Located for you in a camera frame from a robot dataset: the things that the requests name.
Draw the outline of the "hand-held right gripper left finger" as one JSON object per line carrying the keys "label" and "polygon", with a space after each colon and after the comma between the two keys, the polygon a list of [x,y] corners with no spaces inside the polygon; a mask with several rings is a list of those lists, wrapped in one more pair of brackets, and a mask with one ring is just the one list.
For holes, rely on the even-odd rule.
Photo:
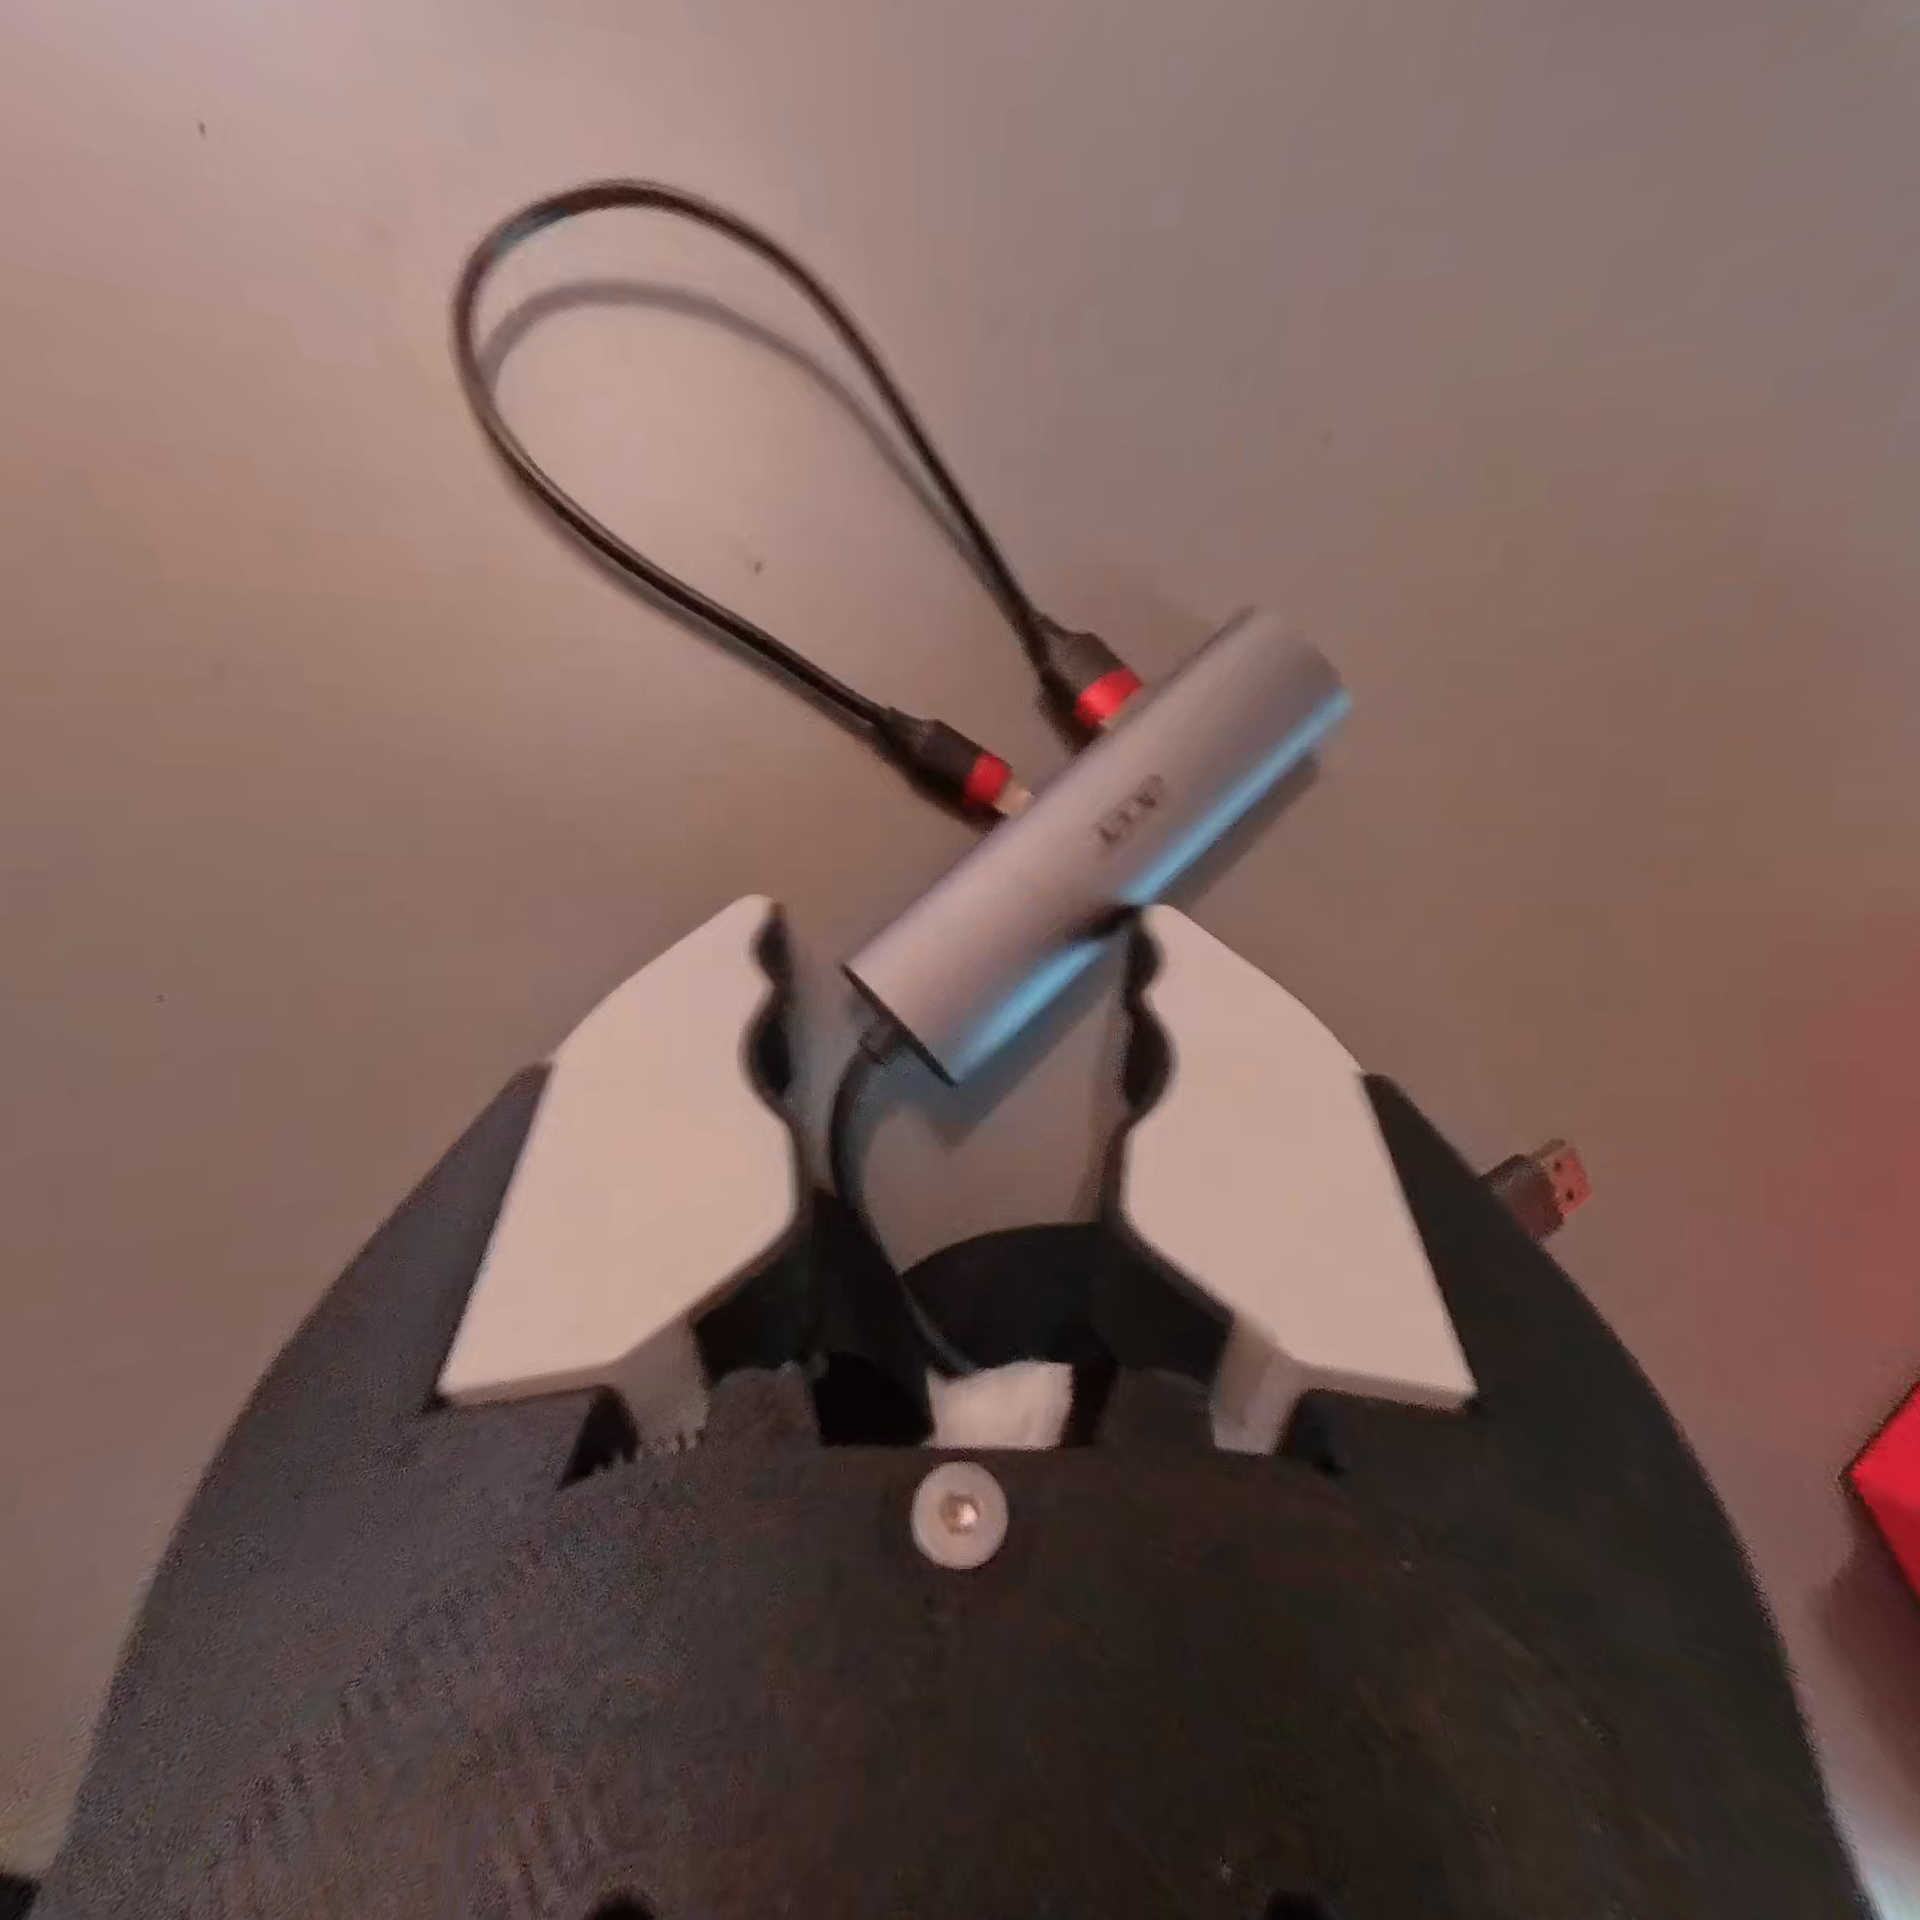
{"label": "hand-held right gripper left finger", "polygon": [[738,898],[557,1040],[442,1403],[619,1394],[648,1448],[701,1436],[694,1318],[797,1239],[786,1006],[786,908]]}

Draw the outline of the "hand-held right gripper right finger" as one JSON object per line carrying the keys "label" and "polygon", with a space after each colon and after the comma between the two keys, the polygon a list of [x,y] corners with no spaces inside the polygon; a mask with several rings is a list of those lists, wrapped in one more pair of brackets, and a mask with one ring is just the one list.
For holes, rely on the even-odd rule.
{"label": "hand-held right gripper right finger", "polygon": [[1314,1394],[1466,1411],[1358,1056],[1174,902],[1129,928],[1126,1010],[1126,1239],[1224,1318],[1208,1442],[1276,1448]]}

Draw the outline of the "grey slim usb hub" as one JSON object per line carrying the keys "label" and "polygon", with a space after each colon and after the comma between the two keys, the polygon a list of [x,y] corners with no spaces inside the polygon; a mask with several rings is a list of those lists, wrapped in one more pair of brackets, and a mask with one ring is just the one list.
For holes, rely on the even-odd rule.
{"label": "grey slim usb hub", "polygon": [[1245,608],[1067,775],[896,908],[849,989],[941,1086],[1010,1050],[1351,718],[1324,646]]}

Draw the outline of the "red plastic bin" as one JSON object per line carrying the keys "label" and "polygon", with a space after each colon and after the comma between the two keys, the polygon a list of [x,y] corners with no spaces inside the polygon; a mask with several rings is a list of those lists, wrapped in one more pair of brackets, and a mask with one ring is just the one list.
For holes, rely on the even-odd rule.
{"label": "red plastic bin", "polygon": [[1885,1417],[1864,1431],[1864,1442],[1848,1458],[1848,1490],[1885,1561],[1897,1562],[1897,1586],[1920,1599],[1920,1375],[1885,1403]]}

